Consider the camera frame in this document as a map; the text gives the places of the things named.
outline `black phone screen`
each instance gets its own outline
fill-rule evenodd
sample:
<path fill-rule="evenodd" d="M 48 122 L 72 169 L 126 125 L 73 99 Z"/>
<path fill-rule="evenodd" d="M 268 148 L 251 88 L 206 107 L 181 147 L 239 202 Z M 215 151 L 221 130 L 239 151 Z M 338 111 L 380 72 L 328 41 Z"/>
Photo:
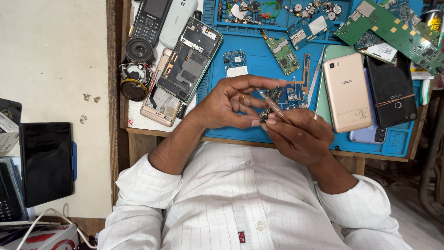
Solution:
<path fill-rule="evenodd" d="M 26 207 L 73 193 L 69 122 L 22 124 L 20 154 Z"/>

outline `shirt button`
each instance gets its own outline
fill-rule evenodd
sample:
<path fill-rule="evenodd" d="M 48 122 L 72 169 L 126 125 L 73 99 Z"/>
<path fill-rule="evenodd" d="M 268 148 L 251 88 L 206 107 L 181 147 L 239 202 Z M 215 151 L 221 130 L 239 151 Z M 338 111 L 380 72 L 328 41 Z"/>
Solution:
<path fill-rule="evenodd" d="M 261 222 L 261 221 L 258 221 L 258 222 L 256 223 L 256 228 L 257 228 L 259 231 L 263 231 L 263 230 L 265 229 L 265 223 L 263 223 L 263 222 Z"/>

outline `man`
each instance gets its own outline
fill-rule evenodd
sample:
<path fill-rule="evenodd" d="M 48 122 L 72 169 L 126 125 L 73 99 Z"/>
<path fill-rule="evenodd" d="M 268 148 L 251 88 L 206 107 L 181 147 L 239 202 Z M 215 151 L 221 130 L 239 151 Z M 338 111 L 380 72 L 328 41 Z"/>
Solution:
<path fill-rule="evenodd" d="M 283 111 L 294 126 L 273 114 L 262 124 L 278 150 L 196 147 L 206 128 L 261 125 L 252 107 L 266 103 L 245 94 L 285 85 L 220 80 L 152 154 L 120 174 L 99 249 L 411 249 L 385 191 L 335 160 L 331 126 L 307 109 Z"/>

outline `blue silicone repair mat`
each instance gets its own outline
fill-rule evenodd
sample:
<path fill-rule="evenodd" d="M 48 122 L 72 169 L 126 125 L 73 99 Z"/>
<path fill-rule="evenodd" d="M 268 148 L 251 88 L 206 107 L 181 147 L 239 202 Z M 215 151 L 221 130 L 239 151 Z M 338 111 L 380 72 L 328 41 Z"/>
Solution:
<path fill-rule="evenodd" d="M 298 18 L 294 14 L 291 14 L 287 10 L 285 10 L 283 6 L 292 7 L 295 4 L 302 4 L 302 6 L 305 7 L 309 2 L 311 1 L 283 0 L 282 10 L 280 14 L 276 17 L 276 20 L 274 20 L 274 25 L 262 23 L 264 29 L 268 32 L 270 36 L 274 36 L 276 40 L 285 36 L 287 27 L 294 24 L 294 22 L 297 21 Z M 217 9 L 220 2 L 215 0 L 204 0 L 202 20 L 205 24 L 220 32 L 223 35 L 223 40 L 218 51 L 216 52 L 216 55 L 214 56 L 213 62 L 211 63 L 207 73 L 202 79 L 200 86 L 198 87 L 197 103 L 201 102 L 203 98 L 205 98 L 205 96 L 216 86 L 217 82 L 220 79 L 226 77 L 223 55 L 225 54 L 225 52 L 235 50 L 242 50 L 243 52 L 245 52 L 249 74 L 262 77 L 285 79 L 288 81 L 292 81 L 293 76 L 295 77 L 296 81 L 302 81 L 302 75 L 304 73 L 304 54 L 310 53 L 311 64 L 309 72 L 309 83 L 311 84 L 319 57 L 321 56 L 322 48 L 324 46 L 328 46 L 329 44 L 345 45 L 341 42 L 339 38 L 334 36 L 333 33 L 341 24 L 341 22 L 345 21 L 347 17 L 352 13 L 352 10 L 354 10 L 356 6 L 361 3 L 360 0 L 332 0 L 331 2 L 342 5 L 342 9 L 344 12 L 337 21 L 334 21 L 334 27 L 330 30 L 327 30 L 327 32 L 325 32 L 323 35 L 318 36 L 316 39 L 314 39 L 304 47 L 298 49 L 297 51 L 295 51 L 294 48 L 291 46 L 291 48 L 295 52 L 296 57 L 299 60 L 299 63 L 301 64 L 301 68 L 286 76 L 279 67 L 273 55 L 271 54 L 271 51 L 265 43 L 264 37 L 260 34 L 261 28 L 259 25 L 227 23 L 225 22 L 225 14 L 222 16 L 222 21 L 217 21 Z M 311 99 L 311 103 L 309 104 L 310 110 L 314 110 L 315 108 L 320 75 L 321 73 L 319 72 L 313 91 L 313 97 Z M 416 95 L 418 95 L 419 87 L 417 83 L 415 83 L 415 92 Z M 254 92 L 253 95 L 260 98 L 257 92 Z M 285 103 L 286 100 L 287 94 L 286 92 L 284 92 L 279 102 Z M 330 148 L 335 149 L 337 146 L 339 146 L 339 148 L 344 151 L 402 157 L 407 153 L 407 145 L 410 139 L 412 128 L 413 122 L 401 124 L 395 126 L 393 129 L 389 129 L 386 142 L 383 145 L 350 142 L 348 140 L 348 133 L 336 134 L 335 141 L 330 146 Z M 248 129 L 237 129 L 233 127 L 207 129 L 205 131 L 205 136 L 273 143 L 261 127 Z"/>

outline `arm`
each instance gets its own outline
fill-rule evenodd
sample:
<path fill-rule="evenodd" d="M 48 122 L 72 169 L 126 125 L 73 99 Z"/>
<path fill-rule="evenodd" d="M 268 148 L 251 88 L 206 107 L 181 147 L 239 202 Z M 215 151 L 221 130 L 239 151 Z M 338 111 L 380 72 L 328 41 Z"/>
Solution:
<path fill-rule="evenodd" d="M 152 154 L 119 175 L 119 199 L 100 232 L 99 249 L 160 249 L 161 209 L 167 208 L 179 192 L 180 173 L 204 130 L 259 126 L 259 114 L 251 106 L 264 108 L 266 103 L 248 95 L 240 104 L 240 94 L 285 85 L 286 81 L 255 76 L 220 80 Z"/>
<path fill-rule="evenodd" d="M 302 163 L 318 180 L 317 193 L 329 219 L 341 225 L 344 243 L 354 250 L 411 249 L 390 217 L 390 201 L 375 181 L 350 174 L 329 151 L 332 127 L 307 109 L 283 111 L 295 126 L 269 115 L 262 127 L 277 149 Z"/>

